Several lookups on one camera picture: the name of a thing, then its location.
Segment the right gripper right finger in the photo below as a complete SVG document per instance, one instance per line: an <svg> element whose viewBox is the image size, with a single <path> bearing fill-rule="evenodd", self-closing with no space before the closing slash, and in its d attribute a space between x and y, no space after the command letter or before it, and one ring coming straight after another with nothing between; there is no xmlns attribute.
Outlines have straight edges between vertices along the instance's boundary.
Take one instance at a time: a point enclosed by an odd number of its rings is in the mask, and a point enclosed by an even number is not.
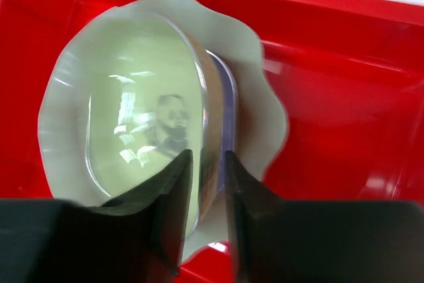
<svg viewBox="0 0 424 283"><path fill-rule="evenodd" d="M288 200L225 154L235 282L422 282L423 208Z"/></svg>

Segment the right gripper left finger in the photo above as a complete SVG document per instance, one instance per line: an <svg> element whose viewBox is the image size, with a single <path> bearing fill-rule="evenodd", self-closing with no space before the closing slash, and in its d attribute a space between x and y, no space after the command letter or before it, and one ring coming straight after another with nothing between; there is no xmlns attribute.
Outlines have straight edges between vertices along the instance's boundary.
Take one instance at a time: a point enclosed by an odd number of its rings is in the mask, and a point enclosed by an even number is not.
<svg viewBox="0 0 424 283"><path fill-rule="evenodd" d="M97 207L1 200L2 282L171 282L180 273L193 154Z"/></svg>

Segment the pink-brown square dish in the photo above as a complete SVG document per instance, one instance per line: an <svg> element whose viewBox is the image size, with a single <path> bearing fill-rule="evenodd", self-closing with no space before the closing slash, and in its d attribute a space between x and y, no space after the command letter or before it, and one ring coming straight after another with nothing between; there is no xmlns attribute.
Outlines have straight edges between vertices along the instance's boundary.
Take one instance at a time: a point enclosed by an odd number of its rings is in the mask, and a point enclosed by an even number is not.
<svg viewBox="0 0 424 283"><path fill-rule="evenodd" d="M191 115L200 124L193 126L193 182L187 216L187 233L191 233L198 221L205 217L217 194L221 137L223 126L223 85L219 71L206 49L188 37L197 75L199 76L200 110Z"/></svg>

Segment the large green scalloped bowl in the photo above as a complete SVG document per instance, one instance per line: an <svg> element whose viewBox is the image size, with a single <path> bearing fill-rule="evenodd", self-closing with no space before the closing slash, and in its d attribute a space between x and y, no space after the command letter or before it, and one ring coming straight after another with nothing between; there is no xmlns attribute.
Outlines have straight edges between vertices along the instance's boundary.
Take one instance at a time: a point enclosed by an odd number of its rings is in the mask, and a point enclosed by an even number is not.
<svg viewBox="0 0 424 283"><path fill-rule="evenodd" d="M286 143L288 114L266 80L263 47L250 27L196 0L138 0L112 7L88 22L67 43L53 68L38 115L38 142L48 187L57 199L85 206L98 206L113 199L100 190L87 165L89 84L84 64L96 31L114 18L136 19L145 13L160 15L176 24L230 68L238 90L235 153L256 179L263 178ZM193 232L185 232L184 260L203 247L219 248L227 241L223 192L216 194Z"/></svg>

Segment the green square dish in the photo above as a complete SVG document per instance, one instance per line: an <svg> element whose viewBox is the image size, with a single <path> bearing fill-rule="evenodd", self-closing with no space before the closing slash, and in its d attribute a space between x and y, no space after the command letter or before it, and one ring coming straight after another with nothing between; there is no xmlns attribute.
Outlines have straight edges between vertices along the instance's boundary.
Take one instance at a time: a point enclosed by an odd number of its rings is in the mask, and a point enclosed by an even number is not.
<svg viewBox="0 0 424 283"><path fill-rule="evenodd" d="M193 153L186 234L199 221L207 124L201 52L154 13L114 18L95 32L87 69L85 153L91 177L114 198L151 179L183 150Z"/></svg>

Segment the lavender square dish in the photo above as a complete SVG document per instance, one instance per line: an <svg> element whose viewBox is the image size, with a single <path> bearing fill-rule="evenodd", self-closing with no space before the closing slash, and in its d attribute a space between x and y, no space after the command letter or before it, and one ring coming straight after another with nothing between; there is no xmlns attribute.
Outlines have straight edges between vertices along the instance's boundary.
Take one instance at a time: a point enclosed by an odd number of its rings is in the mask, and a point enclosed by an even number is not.
<svg viewBox="0 0 424 283"><path fill-rule="evenodd" d="M225 185L225 153L235 151L237 140L237 117L238 117L238 90L237 83L227 64L218 55L207 50L217 68L223 87L223 121L221 130L221 153L217 178L217 193L220 193Z"/></svg>

